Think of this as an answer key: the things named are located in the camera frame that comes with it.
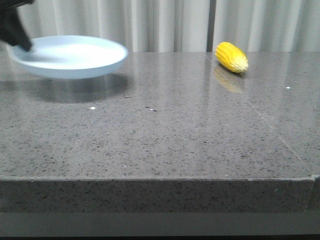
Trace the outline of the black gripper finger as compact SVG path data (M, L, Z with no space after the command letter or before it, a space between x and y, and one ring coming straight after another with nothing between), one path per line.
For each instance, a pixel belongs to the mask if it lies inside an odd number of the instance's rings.
M29 52L32 43L28 37L18 14L18 7L33 4L33 0L1 0L0 1L0 40L11 46L20 46Z

